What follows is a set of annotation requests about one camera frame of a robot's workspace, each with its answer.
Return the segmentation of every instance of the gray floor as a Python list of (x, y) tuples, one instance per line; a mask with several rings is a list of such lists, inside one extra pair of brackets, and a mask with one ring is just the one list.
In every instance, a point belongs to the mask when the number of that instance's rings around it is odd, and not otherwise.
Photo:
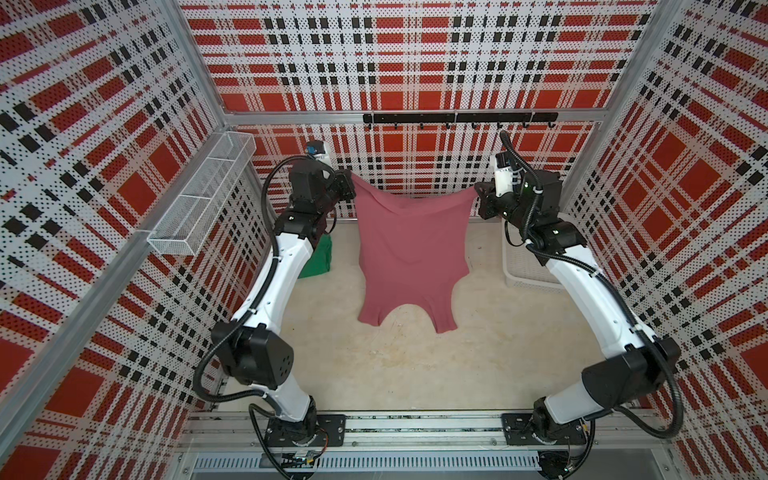
[[(333, 232), (331, 270), (296, 283), (280, 336), (293, 373), (321, 410), (530, 409), (602, 360), (571, 298), (507, 287), (500, 223), (470, 223), (470, 274), (453, 290), (458, 329), (437, 334), (426, 312), (403, 305), (381, 326), (357, 321), (366, 282), (357, 225)], [(243, 389), (228, 382), (226, 393)], [(221, 404), (242, 412), (251, 399)]]
[[(205, 473), (193, 480), (277, 480), (277, 473)], [(318, 473), (313, 480), (541, 480), (538, 472), (357, 472)], [(662, 480), (648, 450), (594, 450), (573, 480)]]

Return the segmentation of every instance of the white wire basket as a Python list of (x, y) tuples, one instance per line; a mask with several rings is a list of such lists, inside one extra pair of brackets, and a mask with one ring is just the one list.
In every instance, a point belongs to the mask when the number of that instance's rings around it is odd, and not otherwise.
[[(526, 286), (550, 292), (563, 292), (565, 288), (558, 282), (547, 267), (541, 266), (536, 256), (525, 246), (513, 247), (507, 243), (504, 235), (504, 222), (501, 222), (502, 232), (502, 266), (507, 286)], [(509, 240), (514, 244), (520, 243), (518, 229), (509, 226)]]
[(163, 214), (149, 236), (161, 255), (197, 255), (227, 197), (256, 151), (253, 135), (228, 131)]

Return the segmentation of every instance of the red tank top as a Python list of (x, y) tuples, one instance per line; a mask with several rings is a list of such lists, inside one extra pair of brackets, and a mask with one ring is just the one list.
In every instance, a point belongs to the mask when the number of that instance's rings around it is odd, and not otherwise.
[(379, 326), (397, 306), (411, 303), (429, 314), (437, 333), (456, 329), (451, 293), (469, 273), (464, 242), (475, 190), (410, 198), (352, 179), (366, 276), (358, 320)]

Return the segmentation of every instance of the perforated pegboard panel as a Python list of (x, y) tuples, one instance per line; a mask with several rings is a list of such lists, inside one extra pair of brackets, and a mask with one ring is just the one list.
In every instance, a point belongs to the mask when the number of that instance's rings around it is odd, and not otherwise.
[[(255, 280), (266, 235), (242, 178), (196, 257), (150, 255), (87, 344), (0, 476), (163, 478), (190, 410), (210, 328)], [(218, 362), (204, 387), (220, 381)]]
[(229, 111), (605, 105), (656, 1), (181, 0)]
[(0, 6), (0, 398), (211, 131), (154, 3)]
[[(692, 2), (572, 206), (643, 321), (682, 347), (676, 444), (698, 478), (768, 465), (767, 24), (765, 2)], [(664, 416), (668, 400), (652, 398)]]
[[(382, 190), (411, 197), (442, 195), (492, 180), (493, 155), (502, 150), (496, 124), (416, 124), (394, 126), (300, 125), (243, 126), (256, 138), (253, 162), (262, 178), (282, 159), (301, 153), (312, 139), (331, 144), (335, 168), (349, 168)], [(557, 123), (507, 127), (512, 142), (536, 168), (565, 178), (592, 130), (592, 124)], [(274, 177), (269, 190), (275, 209), (288, 202), (287, 169)], [(472, 215), (476, 215), (477, 202)], [(354, 202), (337, 205), (340, 217), (356, 217)]]

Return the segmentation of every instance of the black mounting plate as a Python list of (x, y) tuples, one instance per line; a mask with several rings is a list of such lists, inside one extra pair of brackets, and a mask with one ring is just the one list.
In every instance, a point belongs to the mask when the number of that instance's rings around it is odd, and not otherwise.
[[(328, 432), (328, 446), (340, 447), (344, 444), (344, 432), (346, 431), (346, 415), (318, 415), (317, 423), (320, 428)], [(326, 436), (318, 431), (315, 438), (306, 445), (297, 445), (283, 433), (280, 420), (270, 419), (266, 426), (267, 432), (264, 441), (268, 447), (320, 447), (326, 444)]]
[[(502, 430), (507, 445), (542, 445), (533, 436), (530, 413), (502, 413)], [(584, 432), (576, 429), (576, 425), (562, 431), (563, 437), (555, 445), (585, 445), (587, 438)]]

